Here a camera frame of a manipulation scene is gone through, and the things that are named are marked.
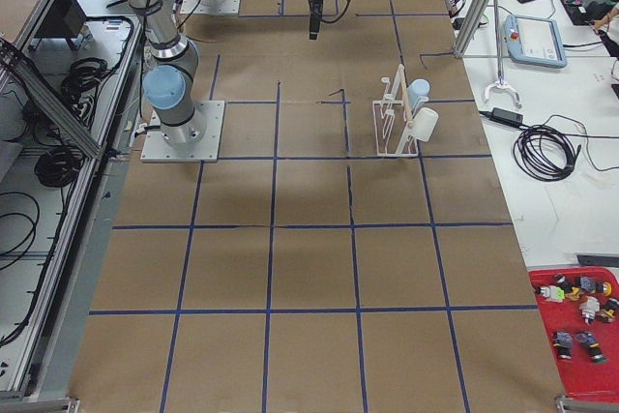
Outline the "black power adapter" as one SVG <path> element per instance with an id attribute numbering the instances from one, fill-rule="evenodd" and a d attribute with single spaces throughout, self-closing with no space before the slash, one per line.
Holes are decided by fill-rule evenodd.
<path id="1" fill-rule="evenodd" d="M 523 115 L 510 110 L 495 107 L 489 118 L 499 124 L 512 128 L 520 128 L 523 125 Z"/>

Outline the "green handled reacher grabber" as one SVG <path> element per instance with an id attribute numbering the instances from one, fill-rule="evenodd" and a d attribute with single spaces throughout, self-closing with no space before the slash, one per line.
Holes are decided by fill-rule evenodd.
<path id="1" fill-rule="evenodd" d="M 496 42 L 496 65 L 497 78 L 495 81 L 486 86 L 483 92 L 483 102 L 488 103 L 490 95 L 493 91 L 507 93 L 512 97 L 514 106 L 522 108 L 518 91 L 505 80 L 504 65 L 503 65 L 503 33 L 499 19 L 498 0 L 493 0 L 492 4 L 494 14 L 494 33 Z"/>

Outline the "red parts tray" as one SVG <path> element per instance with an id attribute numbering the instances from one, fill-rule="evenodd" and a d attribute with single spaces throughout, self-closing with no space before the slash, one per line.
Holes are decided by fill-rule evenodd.
<path id="1" fill-rule="evenodd" d="M 529 273 L 571 398 L 618 401 L 618 282 L 603 267 Z"/>

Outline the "blue teach pendant tablet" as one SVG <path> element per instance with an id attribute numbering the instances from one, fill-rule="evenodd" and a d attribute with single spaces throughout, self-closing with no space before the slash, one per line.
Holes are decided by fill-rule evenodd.
<path id="1" fill-rule="evenodd" d="M 567 56 L 554 19 L 508 15 L 503 28 L 508 53 L 514 62 L 553 69 L 567 66 Z"/>

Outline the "light blue plastic cup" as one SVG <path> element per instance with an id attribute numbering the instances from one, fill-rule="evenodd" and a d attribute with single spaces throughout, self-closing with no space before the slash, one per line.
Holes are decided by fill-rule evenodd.
<path id="1" fill-rule="evenodd" d="M 417 78 L 407 86 L 411 113 L 415 115 L 428 101 L 430 84 L 426 79 Z"/>

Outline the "white cream plastic cup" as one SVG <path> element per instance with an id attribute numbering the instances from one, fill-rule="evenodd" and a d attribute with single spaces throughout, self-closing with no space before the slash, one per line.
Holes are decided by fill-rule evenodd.
<path id="1" fill-rule="evenodd" d="M 413 136 L 422 142 L 428 142 L 438 122 L 439 115 L 432 108 L 421 108 L 413 118 Z"/>

